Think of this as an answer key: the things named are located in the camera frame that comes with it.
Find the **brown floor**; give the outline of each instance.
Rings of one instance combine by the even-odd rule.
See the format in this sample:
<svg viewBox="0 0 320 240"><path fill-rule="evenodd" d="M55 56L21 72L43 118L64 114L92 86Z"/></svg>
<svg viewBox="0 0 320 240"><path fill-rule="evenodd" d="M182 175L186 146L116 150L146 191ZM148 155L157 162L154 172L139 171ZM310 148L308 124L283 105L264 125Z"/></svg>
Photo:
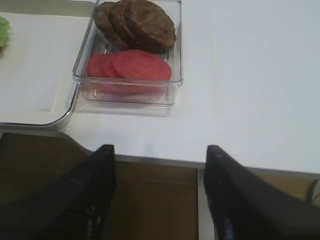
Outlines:
<svg viewBox="0 0 320 240"><path fill-rule="evenodd" d="M0 203L36 192L85 157L63 139L4 134L0 139ZM196 169L117 162L116 173L117 190L103 239L197 239ZM302 200L313 181L260 177Z"/></svg>

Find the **cooked meat patty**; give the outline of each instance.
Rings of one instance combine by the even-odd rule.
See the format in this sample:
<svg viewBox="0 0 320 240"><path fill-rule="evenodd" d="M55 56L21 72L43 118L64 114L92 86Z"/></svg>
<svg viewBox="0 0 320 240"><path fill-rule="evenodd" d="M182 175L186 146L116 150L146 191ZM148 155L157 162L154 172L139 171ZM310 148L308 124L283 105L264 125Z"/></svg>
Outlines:
<svg viewBox="0 0 320 240"><path fill-rule="evenodd" d="M147 0L132 0L126 15L127 25L143 43L168 51L176 41L175 25L166 12Z"/></svg>
<svg viewBox="0 0 320 240"><path fill-rule="evenodd" d="M112 11L110 12L109 18L115 32L131 47L141 48L142 43L134 36L130 31L125 14L130 6L130 0L118 1Z"/></svg>
<svg viewBox="0 0 320 240"><path fill-rule="evenodd" d="M126 42L115 32L109 19L115 4L115 2L107 1L97 6L93 11L94 23L112 45L121 50L128 50L132 47L126 44Z"/></svg>

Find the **clear plastic container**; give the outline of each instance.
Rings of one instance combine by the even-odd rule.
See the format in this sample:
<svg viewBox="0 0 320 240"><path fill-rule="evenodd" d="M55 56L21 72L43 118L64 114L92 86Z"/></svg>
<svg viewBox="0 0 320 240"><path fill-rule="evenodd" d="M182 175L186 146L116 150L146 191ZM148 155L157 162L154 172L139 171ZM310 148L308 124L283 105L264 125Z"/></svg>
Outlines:
<svg viewBox="0 0 320 240"><path fill-rule="evenodd" d="M106 1L98 0L96 6L103 2ZM83 94L88 101L92 101L94 103L138 103L161 107L170 107L175 103L179 87L183 84L181 2L177 0L155 0L151 2L162 7L174 22L176 33L175 44L168 52L160 55L160 57L165 60L172 69L171 79L169 81L161 81L87 76L86 67L90 56L119 52L118 49L113 47L105 39L104 35L97 29L93 18L91 18L72 72L73 79L80 84ZM103 89L106 88L101 87L101 84L126 85L125 87L132 85L155 86L157 88L150 92L120 96L105 92Z"/></svg>

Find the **white countertop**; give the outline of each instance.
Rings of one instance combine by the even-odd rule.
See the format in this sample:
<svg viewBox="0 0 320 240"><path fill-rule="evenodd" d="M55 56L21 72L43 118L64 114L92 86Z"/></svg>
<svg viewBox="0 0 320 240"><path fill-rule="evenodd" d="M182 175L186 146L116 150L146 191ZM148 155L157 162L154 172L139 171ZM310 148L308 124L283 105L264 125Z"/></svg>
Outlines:
<svg viewBox="0 0 320 240"><path fill-rule="evenodd" d="M184 85L168 116L73 113L65 133L119 155L320 173L320 1L182 0Z"/></svg>

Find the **lettuce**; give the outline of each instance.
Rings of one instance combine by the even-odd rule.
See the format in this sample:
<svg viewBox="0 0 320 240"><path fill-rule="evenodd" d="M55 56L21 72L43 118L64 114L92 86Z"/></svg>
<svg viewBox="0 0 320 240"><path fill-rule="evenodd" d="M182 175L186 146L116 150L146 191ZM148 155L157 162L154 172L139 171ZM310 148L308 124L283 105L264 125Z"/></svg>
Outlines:
<svg viewBox="0 0 320 240"><path fill-rule="evenodd" d="M0 48L4 47L8 41L8 30L10 23L0 16Z"/></svg>

